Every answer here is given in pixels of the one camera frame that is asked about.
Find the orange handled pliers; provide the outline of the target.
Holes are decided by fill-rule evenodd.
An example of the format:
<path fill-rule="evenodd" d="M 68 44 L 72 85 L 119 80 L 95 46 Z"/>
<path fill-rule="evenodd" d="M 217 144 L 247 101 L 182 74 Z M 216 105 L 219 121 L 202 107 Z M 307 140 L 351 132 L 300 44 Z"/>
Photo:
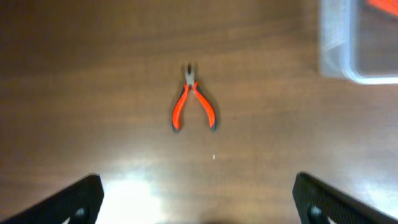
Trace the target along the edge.
<path fill-rule="evenodd" d="M 184 77 L 185 77 L 185 82 L 182 85 L 182 92 L 181 92 L 175 106 L 173 107 L 172 115 L 171 115 L 171 124 L 172 124 L 173 131 L 175 133 L 179 133 L 180 130 L 182 129 L 181 117 L 182 117 L 185 103 L 186 103 L 191 91 L 194 93 L 194 95 L 196 96 L 196 98 L 198 99 L 200 104 L 202 105 L 203 109 L 205 110 L 205 113 L 208 118 L 209 128 L 212 131 L 216 131 L 217 118 L 216 118 L 215 109 L 199 86 L 199 82 L 197 81 L 197 79 L 195 77 L 196 68 L 192 64 L 188 64 L 183 69 L 183 73 L 184 73 Z"/>

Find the clear plastic container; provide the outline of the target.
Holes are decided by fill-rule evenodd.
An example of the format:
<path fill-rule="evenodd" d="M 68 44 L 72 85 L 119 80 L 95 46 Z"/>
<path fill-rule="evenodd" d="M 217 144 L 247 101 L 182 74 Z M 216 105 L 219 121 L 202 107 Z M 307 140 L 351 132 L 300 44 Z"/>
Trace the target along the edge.
<path fill-rule="evenodd" d="M 320 0 L 319 68 L 364 85 L 397 83 L 397 17 L 365 0 Z"/>

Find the orange socket holder strip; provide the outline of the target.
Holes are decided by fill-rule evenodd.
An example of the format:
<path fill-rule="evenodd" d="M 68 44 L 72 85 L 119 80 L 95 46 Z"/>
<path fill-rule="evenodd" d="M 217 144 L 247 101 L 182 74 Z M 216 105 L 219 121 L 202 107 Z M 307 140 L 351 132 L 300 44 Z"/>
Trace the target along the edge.
<path fill-rule="evenodd" d="M 397 17 L 397 0 L 365 0 L 365 3 L 388 16 Z"/>

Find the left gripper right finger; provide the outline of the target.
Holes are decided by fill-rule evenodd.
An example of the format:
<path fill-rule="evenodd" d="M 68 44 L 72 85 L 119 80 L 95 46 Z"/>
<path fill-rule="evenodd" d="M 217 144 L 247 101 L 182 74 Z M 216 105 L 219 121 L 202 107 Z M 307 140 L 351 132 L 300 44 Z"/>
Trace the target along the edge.
<path fill-rule="evenodd" d="M 300 221 L 304 224 L 397 224 L 395 218 L 367 206 L 308 172 L 296 175 L 292 195 Z"/>

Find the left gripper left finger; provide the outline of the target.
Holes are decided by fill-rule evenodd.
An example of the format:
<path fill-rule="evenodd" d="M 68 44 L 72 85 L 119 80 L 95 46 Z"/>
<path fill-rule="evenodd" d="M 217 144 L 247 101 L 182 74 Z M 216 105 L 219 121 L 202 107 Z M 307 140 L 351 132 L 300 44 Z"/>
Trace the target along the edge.
<path fill-rule="evenodd" d="M 104 190 L 100 176 L 90 174 L 2 223 L 95 224 L 103 199 Z"/>

